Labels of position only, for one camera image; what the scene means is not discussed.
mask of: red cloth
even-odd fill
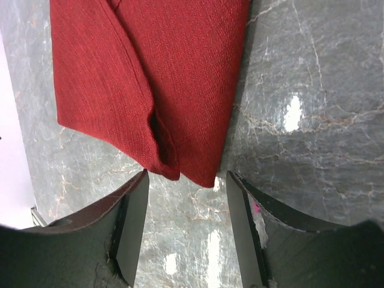
[[[58,122],[212,187],[249,0],[51,0]]]

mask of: gray marble surface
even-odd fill
[[[151,175],[136,287],[241,287],[224,175],[324,220],[384,221],[384,0],[255,0],[213,189]],[[48,0],[0,1],[37,205],[47,221],[141,167],[56,123]]]

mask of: gray countertop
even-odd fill
[[[136,287],[241,287],[224,175],[341,224],[384,221],[384,0],[253,1],[215,187],[151,175]],[[2,0],[37,205],[47,221],[141,167],[56,122],[48,0]]]

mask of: dark red garment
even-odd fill
[[[212,187],[249,0],[51,0],[58,122]]]

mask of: white surface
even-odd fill
[[[1,34],[0,137],[0,224],[32,227],[35,197]]]

